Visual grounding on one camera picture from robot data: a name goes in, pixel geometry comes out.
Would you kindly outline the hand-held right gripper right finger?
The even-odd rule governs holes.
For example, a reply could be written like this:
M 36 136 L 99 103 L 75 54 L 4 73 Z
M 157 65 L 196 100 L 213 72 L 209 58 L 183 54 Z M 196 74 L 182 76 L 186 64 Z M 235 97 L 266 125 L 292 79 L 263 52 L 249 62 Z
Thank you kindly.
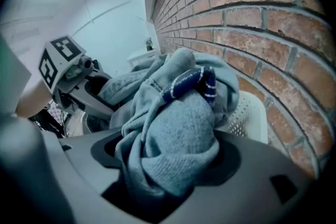
M 199 186 L 219 186 L 236 174 L 241 165 L 238 148 L 219 139 L 219 152 L 206 171 L 198 178 Z

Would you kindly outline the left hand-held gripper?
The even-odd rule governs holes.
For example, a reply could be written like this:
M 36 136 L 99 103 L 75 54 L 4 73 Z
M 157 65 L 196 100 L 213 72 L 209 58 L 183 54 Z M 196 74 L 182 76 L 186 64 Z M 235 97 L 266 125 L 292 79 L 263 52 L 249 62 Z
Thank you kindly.
M 114 113 L 112 106 L 98 96 L 111 76 L 99 69 L 70 36 L 45 43 L 38 70 L 60 110 L 69 114 L 81 110 L 93 116 Z

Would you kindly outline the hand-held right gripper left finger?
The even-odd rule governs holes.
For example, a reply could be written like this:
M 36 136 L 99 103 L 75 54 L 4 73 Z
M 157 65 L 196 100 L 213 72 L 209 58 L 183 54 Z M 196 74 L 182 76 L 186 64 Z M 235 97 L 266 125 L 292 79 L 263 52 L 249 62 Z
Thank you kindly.
M 90 149 L 91 156 L 105 168 L 121 168 L 121 162 L 115 157 L 115 148 L 121 139 L 121 135 L 110 135 L 95 142 Z

